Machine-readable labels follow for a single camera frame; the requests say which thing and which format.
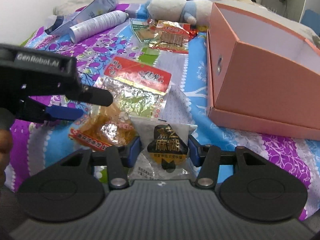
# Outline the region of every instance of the packaging label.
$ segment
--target packaging label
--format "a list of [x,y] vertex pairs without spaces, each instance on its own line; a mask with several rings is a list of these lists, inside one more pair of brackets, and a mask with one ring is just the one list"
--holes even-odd
[[130,86],[165,95],[171,74],[123,57],[114,57],[104,74]]

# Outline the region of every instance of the stuffed animal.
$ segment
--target stuffed animal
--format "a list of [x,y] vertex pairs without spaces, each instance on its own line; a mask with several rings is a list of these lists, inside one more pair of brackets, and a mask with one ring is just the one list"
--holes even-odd
[[210,0],[151,0],[147,4],[150,18],[208,26],[212,10]]
[[209,0],[187,1],[180,20],[191,25],[209,26],[211,10],[212,2]]
[[186,2],[187,0],[151,0],[146,5],[150,18],[179,22]]

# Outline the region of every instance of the pink box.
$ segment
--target pink box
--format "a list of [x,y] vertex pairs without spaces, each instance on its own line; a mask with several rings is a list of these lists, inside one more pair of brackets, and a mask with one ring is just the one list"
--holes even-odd
[[320,50],[262,16],[213,4],[208,116],[218,126],[320,140]]

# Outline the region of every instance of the spray can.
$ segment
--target spray can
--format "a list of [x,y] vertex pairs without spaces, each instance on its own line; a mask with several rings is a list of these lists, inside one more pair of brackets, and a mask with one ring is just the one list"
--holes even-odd
[[76,24],[70,27],[69,30],[71,41],[73,43],[81,42],[100,32],[124,23],[128,17],[129,14],[117,10]]

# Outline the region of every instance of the colorful bedsheet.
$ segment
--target colorful bedsheet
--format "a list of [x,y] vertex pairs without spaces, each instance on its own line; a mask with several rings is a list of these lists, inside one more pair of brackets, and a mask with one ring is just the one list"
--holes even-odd
[[[132,18],[146,18],[139,4],[120,4],[119,10]],[[303,220],[319,209],[320,142],[285,138],[219,128],[206,117],[207,65],[205,33],[189,43],[189,55],[161,52],[158,57],[143,53],[133,35],[129,21],[73,45],[68,36],[53,37],[40,28],[26,44],[29,48],[53,51],[77,57],[77,68],[83,83],[93,85],[113,55],[139,59],[172,73],[173,85],[165,110],[159,118],[169,122],[195,123],[194,137],[202,144],[214,144],[223,150],[243,145],[299,178],[308,189],[308,201],[300,216]],[[47,105],[82,108],[88,106],[64,96],[34,97]],[[6,169],[6,185],[16,191],[22,181],[69,155],[80,146],[68,138],[70,123],[44,125],[17,120],[11,128],[14,147]],[[232,167],[222,166],[219,182],[232,174]]]

